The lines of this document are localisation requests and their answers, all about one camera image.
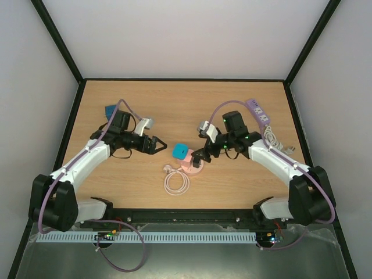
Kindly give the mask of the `light blue cube adapter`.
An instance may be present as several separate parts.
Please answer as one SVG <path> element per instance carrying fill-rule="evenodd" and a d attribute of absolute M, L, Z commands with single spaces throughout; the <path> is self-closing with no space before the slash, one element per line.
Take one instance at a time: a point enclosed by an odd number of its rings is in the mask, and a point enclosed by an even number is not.
<path fill-rule="evenodd" d="M 189 147 L 182 143 L 175 144 L 173 151 L 172 151 L 172 157 L 177 160 L 184 160 L 188 154 Z"/>

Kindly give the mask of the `purple power strip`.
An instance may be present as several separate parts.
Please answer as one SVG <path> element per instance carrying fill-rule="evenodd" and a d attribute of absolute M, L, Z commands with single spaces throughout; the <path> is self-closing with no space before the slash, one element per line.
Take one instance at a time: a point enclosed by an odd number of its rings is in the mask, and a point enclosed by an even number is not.
<path fill-rule="evenodd" d="M 259 127 L 266 127 L 270 125 L 270 118 L 268 117 L 268 114 L 262 109 L 256 99 L 251 98 L 247 100 L 246 105 Z"/>

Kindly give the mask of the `black charger plug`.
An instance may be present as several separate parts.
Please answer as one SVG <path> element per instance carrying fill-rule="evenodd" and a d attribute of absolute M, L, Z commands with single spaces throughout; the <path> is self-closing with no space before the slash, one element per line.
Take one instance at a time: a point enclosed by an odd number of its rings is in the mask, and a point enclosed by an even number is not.
<path fill-rule="evenodd" d="M 192 166 L 194 168 L 200 168 L 203 163 L 203 157 L 201 155 L 195 155 L 193 157 Z"/>

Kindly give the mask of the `black frame rail front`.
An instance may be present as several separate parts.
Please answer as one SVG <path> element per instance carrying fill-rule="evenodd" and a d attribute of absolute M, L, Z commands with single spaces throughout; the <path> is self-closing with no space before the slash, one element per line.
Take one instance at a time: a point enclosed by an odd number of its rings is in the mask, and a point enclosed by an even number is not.
<path fill-rule="evenodd" d="M 233 226 L 238 229 L 247 228 L 253 231 L 264 231 L 274 228 L 274 221 L 264 217 L 255 206 L 253 209 L 115 209 L 108 206 L 102 217 L 78 216 L 77 211 L 67 210 L 54 213 L 47 210 L 42 224 L 58 231 L 68 231 L 80 222 L 87 222 L 84 227 L 95 227 L 94 221 L 125 221 L 132 226 L 144 224 L 218 224 Z"/>

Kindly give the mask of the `pink round socket base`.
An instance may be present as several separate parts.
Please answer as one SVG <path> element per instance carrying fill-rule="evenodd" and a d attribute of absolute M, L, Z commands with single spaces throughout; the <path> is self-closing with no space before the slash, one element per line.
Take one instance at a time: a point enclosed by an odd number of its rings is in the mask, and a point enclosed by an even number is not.
<path fill-rule="evenodd" d="M 201 160 L 199 167 L 194 167 L 192 164 L 190 164 L 189 167 L 181 166 L 181 169 L 185 174 L 189 176 L 196 176 L 203 170 L 203 167 L 204 167 L 204 161 Z"/>

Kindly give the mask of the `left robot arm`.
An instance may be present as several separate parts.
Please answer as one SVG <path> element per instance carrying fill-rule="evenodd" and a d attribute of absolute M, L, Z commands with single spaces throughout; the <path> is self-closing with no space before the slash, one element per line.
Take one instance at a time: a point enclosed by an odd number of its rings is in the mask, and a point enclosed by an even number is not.
<path fill-rule="evenodd" d="M 64 166 L 34 179 L 28 215 L 37 223 L 40 233 L 48 233 L 45 227 L 66 232 L 76 223 L 104 218 L 111 202 L 102 198 L 77 201 L 76 193 L 92 171 L 118 149 L 153 155 L 167 148 L 158 137 L 144 133 L 152 128 L 153 119 L 142 118 L 133 131 L 128 131 L 132 118 L 129 112 L 116 112 Z"/>

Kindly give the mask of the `pink cube socket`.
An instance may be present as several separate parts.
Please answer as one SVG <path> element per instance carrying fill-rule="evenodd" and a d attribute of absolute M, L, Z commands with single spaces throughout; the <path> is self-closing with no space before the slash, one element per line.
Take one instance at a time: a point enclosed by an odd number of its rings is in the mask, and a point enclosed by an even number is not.
<path fill-rule="evenodd" d="M 189 168 L 192 166 L 192 161 L 193 161 L 193 157 L 192 157 L 192 153 L 194 151 L 192 149 L 189 149 L 185 158 L 181 160 L 181 163 L 180 165 L 182 165 L 182 167 L 186 167 L 186 168 Z"/>

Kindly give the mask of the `dark blue cube adapter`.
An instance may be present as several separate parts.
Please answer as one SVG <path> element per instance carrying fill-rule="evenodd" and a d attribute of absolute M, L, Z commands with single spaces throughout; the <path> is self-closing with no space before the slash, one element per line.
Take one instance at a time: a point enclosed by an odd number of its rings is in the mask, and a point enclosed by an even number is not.
<path fill-rule="evenodd" d="M 115 111 L 116 111 L 116 105 L 105 106 L 105 117 L 108 122 L 111 121 L 113 115 L 115 114 Z"/>

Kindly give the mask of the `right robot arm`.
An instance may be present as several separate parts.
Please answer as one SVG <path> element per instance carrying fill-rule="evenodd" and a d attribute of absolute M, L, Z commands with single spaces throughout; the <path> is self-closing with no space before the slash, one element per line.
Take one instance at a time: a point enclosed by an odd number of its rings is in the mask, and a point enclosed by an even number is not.
<path fill-rule="evenodd" d="M 256 131 L 249 132 L 237 111 L 223 115 L 226 133 L 209 121 L 197 128 L 206 140 L 203 148 L 192 153 L 194 167 L 218 158 L 222 150 L 234 149 L 276 175 L 287 187 L 288 197 L 268 197 L 253 206 L 253 220 L 261 228 L 274 219 L 289 220 L 307 226 L 318 222 L 331 224 L 336 217 L 335 200 L 326 171 L 297 162 L 275 149 Z"/>

